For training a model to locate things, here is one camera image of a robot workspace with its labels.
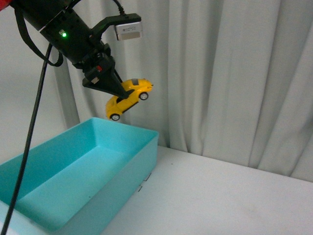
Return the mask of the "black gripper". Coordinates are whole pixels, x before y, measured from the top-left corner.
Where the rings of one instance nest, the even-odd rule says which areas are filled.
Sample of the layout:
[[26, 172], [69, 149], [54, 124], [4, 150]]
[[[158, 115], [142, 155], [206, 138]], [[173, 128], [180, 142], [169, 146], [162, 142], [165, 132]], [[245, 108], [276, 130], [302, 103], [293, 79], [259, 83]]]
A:
[[123, 80], [114, 71], [115, 60], [110, 47], [99, 38], [92, 39], [92, 29], [73, 9], [58, 13], [42, 28], [41, 34], [77, 69], [83, 71], [84, 87], [120, 98], [129, 97], [121, 84]]

